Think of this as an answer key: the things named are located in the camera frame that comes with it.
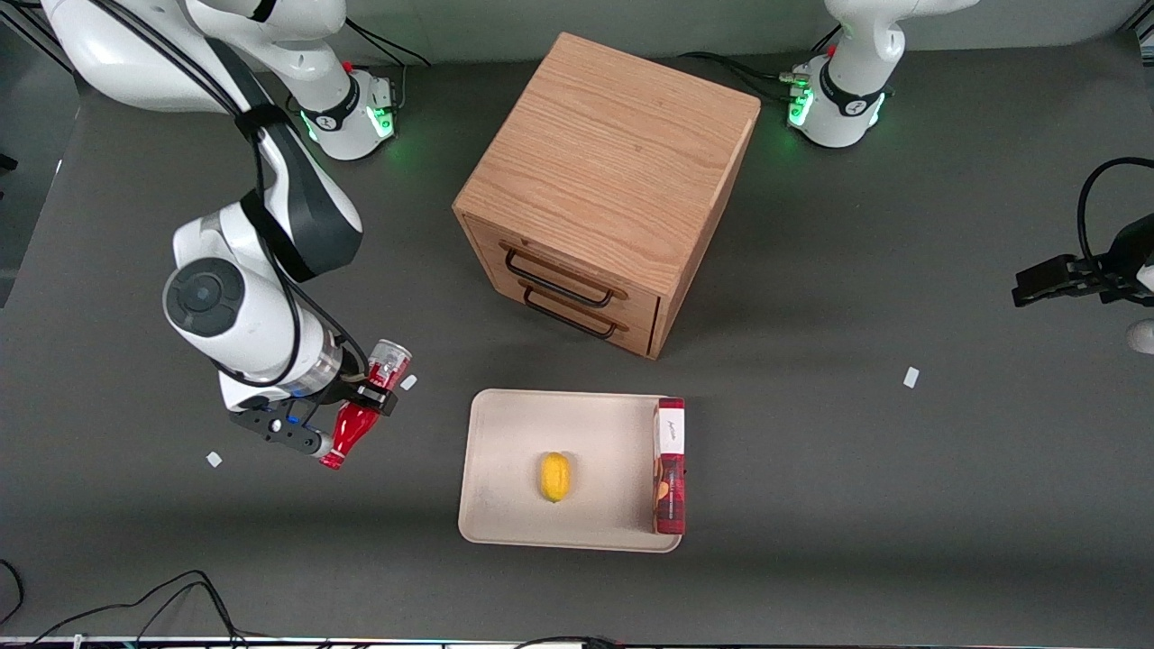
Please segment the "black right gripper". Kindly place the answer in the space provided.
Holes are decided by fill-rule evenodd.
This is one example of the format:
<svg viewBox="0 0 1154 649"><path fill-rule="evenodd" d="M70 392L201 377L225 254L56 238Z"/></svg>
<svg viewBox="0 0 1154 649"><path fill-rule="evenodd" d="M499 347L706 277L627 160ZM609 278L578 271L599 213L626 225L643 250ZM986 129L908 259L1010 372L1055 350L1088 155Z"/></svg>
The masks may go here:
<svg viewBox="0 0 1154 649"><path fill-rule="evenodd" d="M362 385L364 373L337 373L325 388L309 396L309 419L321 406L342 406L352 403L362 406L379 416L391 416L398 402L398 396L390 389L376 385Z"/></svg>

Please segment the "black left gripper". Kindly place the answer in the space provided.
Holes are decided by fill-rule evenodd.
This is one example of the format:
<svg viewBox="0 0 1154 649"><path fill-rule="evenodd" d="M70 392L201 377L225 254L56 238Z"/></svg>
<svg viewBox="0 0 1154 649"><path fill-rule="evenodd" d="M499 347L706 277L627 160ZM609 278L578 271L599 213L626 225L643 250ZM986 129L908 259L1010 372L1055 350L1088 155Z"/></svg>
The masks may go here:
<svg viewBox="0 0 1154 649"><path fill-rule="evenodd" d="M1012 300L1016 307L1026 307L1046 299L1097 294L1104 305L1124 300L1151 306L1153 293L1140 278L1151 267L1151 255L1153 214L1122 227L1106 253L1089 258L1097 271L1091 271L1087 262L1073 254L1059 254L1019 271Z"/></svg>

